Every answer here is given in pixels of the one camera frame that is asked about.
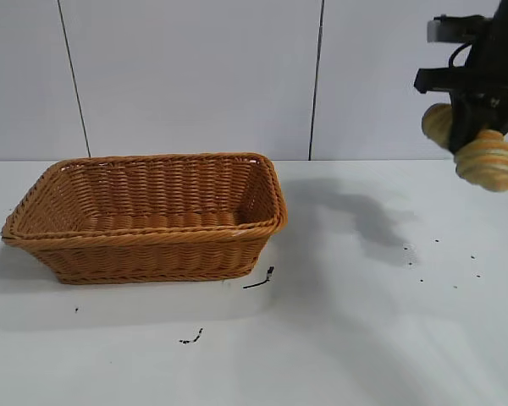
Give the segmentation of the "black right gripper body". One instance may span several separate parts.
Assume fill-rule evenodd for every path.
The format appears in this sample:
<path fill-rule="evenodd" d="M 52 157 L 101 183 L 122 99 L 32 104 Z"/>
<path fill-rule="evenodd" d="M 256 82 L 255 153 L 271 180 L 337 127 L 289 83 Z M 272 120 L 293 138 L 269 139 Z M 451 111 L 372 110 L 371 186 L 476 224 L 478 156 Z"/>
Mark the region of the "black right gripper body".
<path fill-rule="evenodd" d="M 469 100 L 498 111 L 499 94 L 508 90 L 508 41 L 486 41 L 470 46 L 464 64 L 455 65 L 455 51 L 443 68 L 419 69 L 415 89 L 429 92 L 465 95 Z"/>

